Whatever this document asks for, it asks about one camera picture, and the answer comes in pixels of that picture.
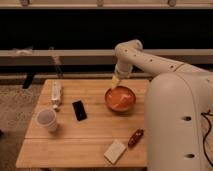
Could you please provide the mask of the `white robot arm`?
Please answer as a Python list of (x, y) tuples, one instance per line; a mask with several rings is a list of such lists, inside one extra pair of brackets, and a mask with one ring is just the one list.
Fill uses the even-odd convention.
[(135, 39), (115, 47), (113, 80), (134, 67), (152, 76), (144, 99), (148, 171), (206, 171), (201, 119), (213, 112), (213, 72), (145, 53)]

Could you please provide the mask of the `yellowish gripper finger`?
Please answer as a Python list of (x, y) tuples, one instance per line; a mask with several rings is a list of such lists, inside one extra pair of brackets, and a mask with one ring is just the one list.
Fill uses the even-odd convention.
[(111, 80), (111, 88), (112, 89), (116, 88), (119, 85), (119, 83), (120, 79), (116, 75), (114, 75)]

